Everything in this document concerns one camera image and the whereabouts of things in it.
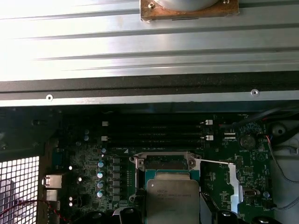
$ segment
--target metal mesh grille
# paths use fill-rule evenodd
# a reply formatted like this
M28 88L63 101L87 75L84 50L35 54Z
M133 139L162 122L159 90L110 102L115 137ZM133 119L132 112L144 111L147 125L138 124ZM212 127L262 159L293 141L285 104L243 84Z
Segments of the metal mesh grille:
M39 156L0 162L0 212L37 199ZM0 217L0 224L35 224L37 204L24 204Z

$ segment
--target corrugated metal sheet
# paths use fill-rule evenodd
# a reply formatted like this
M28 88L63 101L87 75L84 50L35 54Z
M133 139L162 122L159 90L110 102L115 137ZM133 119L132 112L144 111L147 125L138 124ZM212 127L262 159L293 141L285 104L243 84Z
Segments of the corrugated metal sheet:
M299 70L299 0L140 21L137 0L0 2L0 81Z

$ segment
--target blue capacitor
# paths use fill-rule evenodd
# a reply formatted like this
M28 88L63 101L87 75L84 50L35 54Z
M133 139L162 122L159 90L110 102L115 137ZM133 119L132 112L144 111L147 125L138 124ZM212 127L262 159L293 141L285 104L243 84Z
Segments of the blue capacitor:
M104 191L103 190L100 190L97 192L97 197L101 198L104 196Z
M102 188L104 187L104 185L105 185L105 182L104 182L104 181L100 181L100 182L98 182L98 184L97 184L97 186L98 186L99 189L102 189Z
M104 161L100 161L100 162L98 162L98 167L103 168L104 165L105 165L105 162L104 162Z
M100 171L100 172L98 172L97 177L98 177L99 179L101 179L101 178L104 177L104 174L105 174L105 172Z

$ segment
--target motherboard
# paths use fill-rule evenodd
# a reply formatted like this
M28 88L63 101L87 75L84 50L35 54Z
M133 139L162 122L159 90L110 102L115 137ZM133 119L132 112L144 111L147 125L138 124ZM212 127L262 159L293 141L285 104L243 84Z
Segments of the motherboard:
M258 121L236 129L221 128L248 116L101 114L64 118L57 133L59 147L52 155L52 173L65 177L59 191L61 212L76 218L95 210L113 214L119 208L138 208L142 190L148 194L148 214L155 212L156 201L169 211L196 214L199 208L173 208L171 204L199 203L193 194L200 191L218 209L231 210L247 222L255 216L272 217L271 154L265 125ZM161 214L145 222L157 220L163 223Z

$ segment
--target green circuit board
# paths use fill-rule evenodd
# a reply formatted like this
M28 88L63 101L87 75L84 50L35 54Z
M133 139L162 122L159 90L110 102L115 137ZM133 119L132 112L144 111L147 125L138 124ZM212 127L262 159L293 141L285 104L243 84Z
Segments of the green circuit board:
M237 178L245 189L256 195L245 196L239 204L239 215L247 222L255 216L273 216L269 209L272 203L270 152L264 138L263 123L250 123L237 130L221 129L223 123L233 123L248 117L248 114L175 114L175 115L121 115L98 118L68 117L60 133L60 149L53 152L53 169L68 166L78 167L74 175L84 176L82 183L68 184L67 195L61 196L61 204L69 215L93 210L113 211L119 207L132 206L130 196L135 193L135 165L129 160L140 152L188 151L205 160L236 164ZM254 146L244 148L240 138L253 135ZM149 157L149 169L168 167L184 169L183 157ZM98 197L97 184L104 181L103 195ZM219 209L229 210L229 169L225 164L203 162L200 171L201 191L209 194ZM81 208L67 206L70 195L90 195L90 200Z

